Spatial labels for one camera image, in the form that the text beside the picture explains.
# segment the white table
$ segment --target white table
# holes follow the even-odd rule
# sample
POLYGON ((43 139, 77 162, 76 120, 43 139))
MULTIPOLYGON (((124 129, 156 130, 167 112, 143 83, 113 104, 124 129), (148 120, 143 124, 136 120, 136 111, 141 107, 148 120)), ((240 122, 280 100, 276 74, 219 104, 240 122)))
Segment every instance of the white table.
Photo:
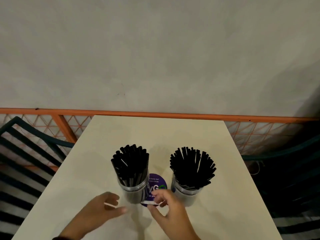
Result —
MULTIPOLYGON (((94 196, 120 195, 130 212, 106 222, 85 239, 166 239, 140 204, 122 196, 110 159, 125 145, 150 153, 149 172, 171 185, 170 154, 188 146, 206 151, 216 163, 216 176, 187 208, 196 233, 205 239, 281 239, 223 121, 94 116, 13 240, 56 237, 94 196)), ((165 214, 168 208, 160 209, 165 214)))

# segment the black straw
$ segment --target black straw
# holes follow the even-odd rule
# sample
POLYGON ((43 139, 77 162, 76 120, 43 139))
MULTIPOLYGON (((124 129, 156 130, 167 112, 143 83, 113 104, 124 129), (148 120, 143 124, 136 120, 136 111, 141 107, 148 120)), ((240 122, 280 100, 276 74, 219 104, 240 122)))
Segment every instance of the black straw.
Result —
POLYGON ((195 150, 193 147, 178 148, 170 157, 170 168, 176 181, 186 190, 198 190, 208 184, 214 177, 216 170, 214 161, 203 151, 195 150))
POLYGON ((141 184, 148 174, 149 153, 135 144, 121 147, 120 151, 116 151, 111 159, 120 183, 126 187, 141 184))

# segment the sticker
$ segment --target sticker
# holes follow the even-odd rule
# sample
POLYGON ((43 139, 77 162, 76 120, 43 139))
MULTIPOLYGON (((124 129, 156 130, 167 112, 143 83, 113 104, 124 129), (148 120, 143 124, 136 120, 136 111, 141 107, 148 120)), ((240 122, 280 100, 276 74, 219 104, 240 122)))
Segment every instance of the sticker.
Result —
POLYGON ((141 203, 143 206, 147 206, 148 204, 152 204, 154 206, 158 206, 158 204, 156 204, 153 199, 155 198, 154 195, 151 194, 151 191, 154 190, 158 190, 158 189, 164 189, 166 190, 167 184, 165 182, 165 180, 163 179, 163 177, 161 177, 158 174, 155 173, 150 173, 149 174, 149 195, 147 196, 147 198, 141 203))

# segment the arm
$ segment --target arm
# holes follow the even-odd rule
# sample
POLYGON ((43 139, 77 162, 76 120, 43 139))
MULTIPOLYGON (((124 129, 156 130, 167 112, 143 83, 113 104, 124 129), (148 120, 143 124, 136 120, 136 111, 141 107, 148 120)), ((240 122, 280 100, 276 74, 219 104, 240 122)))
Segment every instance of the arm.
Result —
POLYGON ((154 205, 149 204, 147 207, 170 240, 200 240, 191 225, 183 203, 170 190, 158 189, 151 193, 155 195, 156 203, 162 202, 160 207, 169 206, 166 216, 163 216, 154 205))
POLYGON ((102 226, 106 221, 116 218, 126 213, 126 207, 112 207, 105 205, 109 203, 113 206, 118 205, 119 196, 106 192, 94 197, 79 211, 71 222, 63 229, 59 237, 55 240, 80 240, 87 233, 102 226))

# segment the person's left hand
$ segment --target person's left hand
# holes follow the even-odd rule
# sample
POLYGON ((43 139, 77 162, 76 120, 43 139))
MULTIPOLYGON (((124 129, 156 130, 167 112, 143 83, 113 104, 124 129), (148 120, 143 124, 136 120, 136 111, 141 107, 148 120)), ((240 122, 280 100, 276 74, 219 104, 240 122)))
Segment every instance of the person's left hand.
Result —
POLYGON ((104 204, 106 202, 117 206, 118 199, 118 195, 110 192, 94 197, 79 211, 59 236, 80 240, 87 233, 102 226, 107 220, 123 215, 127 212, 126 207, 115 208, 104 204))

